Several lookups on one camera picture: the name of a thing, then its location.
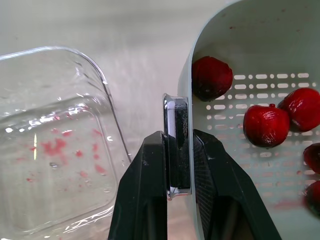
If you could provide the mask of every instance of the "frozen cherry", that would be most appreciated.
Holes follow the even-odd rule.
[[[192,92],[201,101],[210,102],[231,87],[233,73],[228,64],[205,56],[192,64]]]
[[[307,132],[320,124],[320,94],[312,88],[299,88],[280,102],[298,132]]]
[[[303,152],[305,163],[317,174],[320,174],[320,143],[308,146]]]
[[[306,188],[305,202],[312,212],[320,215],[320,181],[316,181]]]
[[[286,111],[269,106],[249,107],[243,119],[243,132],[246,138],[258,147],[273,148],[287,137],[290,119]]]

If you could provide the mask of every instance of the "clear plastic container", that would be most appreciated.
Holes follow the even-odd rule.
[[[103,73],[65,47],[0,73],[0,239],[106,238],[129,158]]]

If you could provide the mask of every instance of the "red cherry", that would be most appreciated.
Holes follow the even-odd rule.
[[[303,152],[306,164],[317,174],[320,174],[320,143],[308,146]]]
[[[305,202],[312,212],[320,215],[320,181],[316,181],[306,188]]]
[[[249,107],[243,119],[243,132],[246,138],[258,147],[273,148],[286,139],[290,119],[286,111],[269,106]]]
[[[228,64],[211,56],[192,64],[192,92],[201,101],[210,102],[231,87],[233,73]]]
[[[299,132],[310,131],[320,124],[320,95],[312,88],[299,88],[291,92],[278,107],[288,112]]]

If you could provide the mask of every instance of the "water droplet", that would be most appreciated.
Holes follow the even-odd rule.
[[[49,163],[50,167],[52,167],[53,169],[57,169],[59,166],[58,164],[56,164],[55,162],[50,162]]]

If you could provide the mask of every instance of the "plastic strainer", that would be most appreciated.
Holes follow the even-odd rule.
[[[0,73],[0,238],[106,238],[129,159],[103,73],[65,47],[0,56]]]
[[[317,0],[237,1],[205,25],[179,81],[179,95],[189,98],[189,130],[210,133],[223,143],[250,175],[284,240],[319,239],[320,219],[303,205],[302,196],[319,175],[304,163],[302,153],[320,142],[320,129],[290,132],[280,146],[263,149],[245,139],[243,117],[250,106],[277,105],[298,88],[320,90],[319,12]],[[204,56],[228,63],[234,73],[231,89],[212,102],[192,96],[191,65]]]

